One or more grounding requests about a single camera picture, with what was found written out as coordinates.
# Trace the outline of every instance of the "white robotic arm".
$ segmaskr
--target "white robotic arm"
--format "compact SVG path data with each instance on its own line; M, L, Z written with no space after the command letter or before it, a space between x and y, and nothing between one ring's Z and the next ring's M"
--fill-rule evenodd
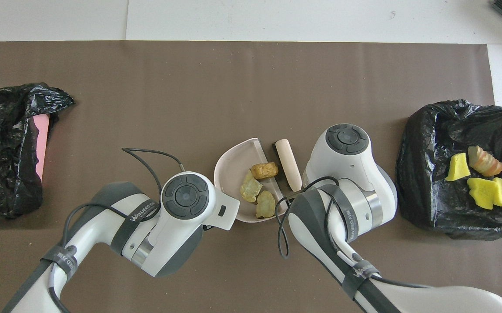
M502 298L470 287L424 287L383 279L348 244L391 220L396 190L371 152L367 133L351 124L325 131L305 169L314 189L294 198L287 219L299 243L368 313L502 313Z
M131 183L106 185L72 226L71 238L56 246L13 296L3 312L63 312L60 293L91 248L103 242L152 276L177 271L197 247L203 225L229 230L239 201L205 176L182 172L166 182L162 208ZM123 216L105 208L111 206ZM145 220L153 210L156 216Z

